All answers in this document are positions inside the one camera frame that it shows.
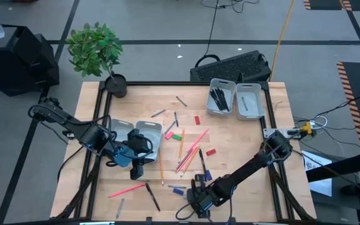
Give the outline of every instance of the red eraser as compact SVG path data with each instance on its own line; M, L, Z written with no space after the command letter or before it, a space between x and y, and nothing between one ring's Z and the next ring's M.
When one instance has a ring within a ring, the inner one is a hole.
M199 122L199 117L198 117L198 116L195 116L195 123L196 123L197 125L200 124L200 122Z
M207 152L206 152L206 155L207 155L207 156L210 156L210 155L213 155L213 154L215 154L215 153L216 153L216 150L215 150L215 149L212 149L212 150L207 151Z

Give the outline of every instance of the concrete floor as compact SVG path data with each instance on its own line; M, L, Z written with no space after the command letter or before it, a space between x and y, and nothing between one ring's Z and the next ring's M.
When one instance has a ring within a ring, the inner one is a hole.
M48 40L60 40L73 3L74 0L0 3L0 23L28 26ZM214 0L205 3L214 5ZM221 9L217 12L212 38L277 40L290 3L291 0L262 0L259 4L246 4L242 14ZM113 28L122 40L207 39L213 13L213 9L193 0L80 0L71 27L81 28L86 22L99 21ZM354 15L360 26L360 12ZM295 3L284 39L359 40L345 11L307 11L302 1ZM257 49L271 65L275 48L275 45L217 44L211 45L209 52L227 58ZM129 81L188 81L189 69L205 50L206 45L200 44L125 45L121 64L114 70ZM74 72L69 57L64 47L59 60L61 84L52 87L48 95L59 98L64 109L73 114L81 83L105 77L82 79ZM360 63L360 46L281 46L274 80L286 82L294 116L310 118L346 100L337 61ZM31 122L26 112L38 98L39 93L7 97L0 92L0 205ZM327 118L331 127L353 127L347 108L328 114ZM355 131L332 133L341 141L358 143ZM339 146L325 134L307 143L328 154L343 156ZM354 146L343 145L343 148L346 157L360 153ZM64 151L65 145L51 131L42 126L37 128L5 223L49 217ZM316 210L324 221L341 223L341 218L356 221L356 213L351 209L316 204Z

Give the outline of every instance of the wooden tabletop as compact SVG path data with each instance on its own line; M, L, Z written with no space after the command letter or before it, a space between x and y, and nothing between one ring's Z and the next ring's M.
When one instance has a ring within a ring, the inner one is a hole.
M83 83L75 113L75 117L79 120L87 121L93 118L98 85L98 82ZM277 127L292 128L294 121L285 84L271 82L269 87ZM239 121L236 118L235 110L229 117L208 115L206 113L208 92L209 86L129 86L126 97L122 99L112 98L110 115L112 118L134 124L137 121L161 123L163 130L166 130L173 122L174 111L176 111L179 127L174 126L172 131L181 135L181 131L185 129L183 156L198 136L204 130L209 129L199 142L199 145L204 153L206 167L215 180L219 176L232 173L239 166L249 161L259 150L263 138L259 121ZM176 96L179 96L188 107L183 106L176 99ZM268 114L263 92L261 97L266 114ZM106 94L102 97L101 114L105 98ZM166 112L151 118L154 113L162 109L166 109ZM195 116L199 116L200 125L196 125ZM297 141L291 141L291 144L295 150L300 151ZM77 141L70 141L65 159L78 148ZM161 212L156 209L145 187L117 197L108 198L110 194L130 188L140 182L130 180L129 170L131 166L125 168L106 167L105 162L107 159L104 158L99 173L92 219L117 220L116 213L121 198L124 198L124 207L117 221L145 221L148 216L151 216L153 221L175 221L175 213L187 204L187 201L182 196L174 194L173 189L168 187L168 184L177 184L190 188L190 180L194 175L203 172L201 160L196 156L183 177L180 177L180 173L175 174L174 169L178 165L179 148L180 141L175 139L166 140L162 135L159 150L162 154L164 167L164 186L161 185L159 160L144 165L144 175L141 178L151 180L150 186L159 203ZM205 152L210 149L216 149L217 153L206 156ZM85 153L86 151L80 152L62 170L51 216L59 214L78 190ZM311 216L316 217L302 157L298 154L291 154L285 162L285 167L291 192L301 206ZM89 193L87 192L84 196L85 202L88 201L88 196ZM283 217L287 218L284 197L280 189L279 197L282 202ZM232 203L232 216L236 218L237 222L275 222L276 215L274 213L268 170L261 169L238 185L232 197ZM81 215L85 215L85 212L86 204L83 204ZM191 207L187 207L179 217L185 217L191 212ZM229 201L221 207L211 208L211 219L213 221L227 221L228 216ZM198 219L194 215L190 221L206 222L207 220Z

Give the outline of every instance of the orange and black tape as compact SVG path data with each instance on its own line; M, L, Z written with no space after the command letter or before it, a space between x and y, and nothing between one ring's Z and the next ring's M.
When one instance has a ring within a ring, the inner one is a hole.
M309 0L304 0L304 5L306 9L311 10L311 3L309 2Z
M349 0L339 0L341 8L344 10L352 11L351 2Z
M353 90L351 89L351 86L349 85L349 80L347 77L347 73L345 71L344 64L342 62L337 62L337 69L338 69L338 74L340 75L342 88L344 89L345 97L348 100L354 99L355 98L354 93L353 93ZM354 121L354 124L357 127L355 130L357 132L357 136L358 136L359 142L360 142L360 113L359 113L358 107L356 106L355 101L351 101L349 103L349 111L351 112L352 120Z

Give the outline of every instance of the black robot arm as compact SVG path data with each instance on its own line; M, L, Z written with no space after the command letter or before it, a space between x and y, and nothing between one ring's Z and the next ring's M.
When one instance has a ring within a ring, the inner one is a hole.
M98 156L108 157L112 161L109 166L126 167L132 162L131 179L143 175L144 158L153 151L151 140L140 134L138 129L133 129L127 134L127 141L115 141L116 132L111 130L109 115L82 122L63 111L56 98L42 99L39 104L30 107L28 114L39 121L58 123L69 133L73 133L74 139L77 139L82 146ZM108 121L108 128L97 123L104 118Z
M192 189L187 190L187 200L199 218L208 218L208 209L212 205L221 206L229 200L239 183L274 161L287 159L292 150L289 140L276 131L263 142L261 150L251 160L232 174L219 177L206 187L202 181L202 185L196 187L192 180Z

